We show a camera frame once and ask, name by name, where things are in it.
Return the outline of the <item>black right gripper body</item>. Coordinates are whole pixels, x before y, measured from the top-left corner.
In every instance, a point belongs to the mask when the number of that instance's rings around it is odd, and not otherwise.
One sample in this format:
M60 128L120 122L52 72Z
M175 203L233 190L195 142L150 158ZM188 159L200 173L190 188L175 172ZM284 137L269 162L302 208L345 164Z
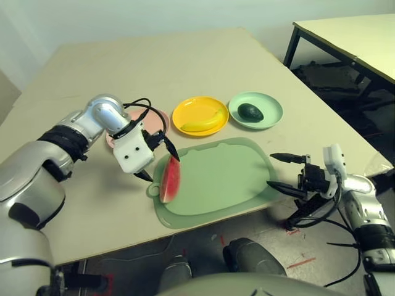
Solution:
M318 165L310 163L310 156L297 156L297 163L303 163L304 168L297 176L297 198L306 199L308 192L326 193L330 182L325 179L325 172Z

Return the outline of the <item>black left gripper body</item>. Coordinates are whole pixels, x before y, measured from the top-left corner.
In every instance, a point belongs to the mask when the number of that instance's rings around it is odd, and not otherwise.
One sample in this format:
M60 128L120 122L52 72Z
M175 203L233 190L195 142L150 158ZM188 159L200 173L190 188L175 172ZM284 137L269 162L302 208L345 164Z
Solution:
M142 131L143 138L145 143L150 148L151 151L154 151L164 140L164 132L160 129L154 134L150 134L148 131L143 129Z

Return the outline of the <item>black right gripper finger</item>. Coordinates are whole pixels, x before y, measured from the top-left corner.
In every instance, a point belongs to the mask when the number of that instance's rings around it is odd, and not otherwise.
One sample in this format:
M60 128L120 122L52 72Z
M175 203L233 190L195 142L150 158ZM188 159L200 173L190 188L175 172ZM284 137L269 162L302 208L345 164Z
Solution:
M274 154L270 154L270 156L276 160L285 163L297 163L297 164L306 163L305 155L295 155L289 153L274 153Z
M306 191L303 191L302 189L298 189L293 187L290 184L278 182L278 181L267 181L267 184L279 191L282 194L295 197L298 199L305 199L306 198Z

